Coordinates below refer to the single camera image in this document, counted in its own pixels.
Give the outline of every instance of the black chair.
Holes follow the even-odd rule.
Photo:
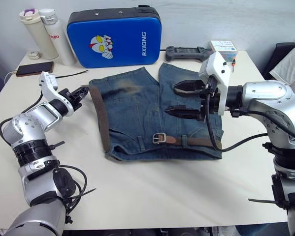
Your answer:
[[[295,47],[295,43],[277,43],[262,76],[265,80],[272,80],[270,71]]]

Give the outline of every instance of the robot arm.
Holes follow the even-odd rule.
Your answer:
[[[230,69],[220,53],[212,54],[202,64],[200,80],[182,81],[174,86],[174,92],[180,96],[202,98],[200,110],[173,106],[165,111],[179,118],[206,120],[209,130],[207,114],[223,115],[224,110],[230,111],[232,117],[246,115],[259,120],[271,140],[263,146],[275,155],[276,174],[272,176],[275,201],[251,201],[275,203],[286,209],[290,234],[295,236],[295,94],[280,81],[228,87],[229,76]]]
[[[49,102],[16,115],[3,130],[18,159],[25,199],[31,207],[15,219],[6,236],[60,236],[64,223],[72,222],[68,214],[77,204],[70,198],[77,184],[52,155],[57,145],[48,145],[45,132],[81,107],[88,88],[57,93],[55,77],[47,72],[41,73],[39,84]]]

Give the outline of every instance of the bottle cap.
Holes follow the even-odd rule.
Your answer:
[[[41,21],[38,9],[29,8],[19,13],[20,21],[24,24],[33,24]]]
[[[40,9],[39,14],[41,16],[43,23],[45,23],[46,25],[52,25],[58,21],[58,16],[55,13],[54,9]]]

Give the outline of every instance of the white water bottle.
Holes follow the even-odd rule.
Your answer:
[[[56,58],[58,53],[50,40],[50,36],[43,26],[38,9],[26,9],[19,13],[19,18],[32,35],[45,58]]]
[[[64,65],[72,65],[76,63],[75,56],[70,48],[66,35],[62,29],[61,22],[59,21],[54,9],[41,9],[39,10],[41,19],[44,26],[50,35],[51,41],[58,51],[62,63]]]

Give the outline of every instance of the smartphone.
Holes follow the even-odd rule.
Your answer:
[[[54,62],[43,62],[29,65],[20,65],[16,72],[17,77],[27,76],[27,75],[38,75],[42,71],[52,72],[53,71]]]

